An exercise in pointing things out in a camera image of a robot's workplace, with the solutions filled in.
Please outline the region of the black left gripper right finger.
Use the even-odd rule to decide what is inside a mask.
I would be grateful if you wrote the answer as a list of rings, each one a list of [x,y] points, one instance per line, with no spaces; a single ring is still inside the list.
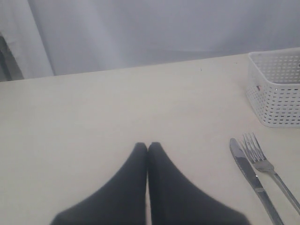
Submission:
[[[148,184],[154,225],[248,225],[245,215],[210,197],[174,165],[162,145],[148,148]]]

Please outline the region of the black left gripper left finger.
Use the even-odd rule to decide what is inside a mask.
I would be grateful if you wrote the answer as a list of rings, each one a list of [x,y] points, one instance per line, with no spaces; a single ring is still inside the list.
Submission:
[[[124,165],[98,191],[56,215],[53,225],[144,225],[148,150],[135,144]]]

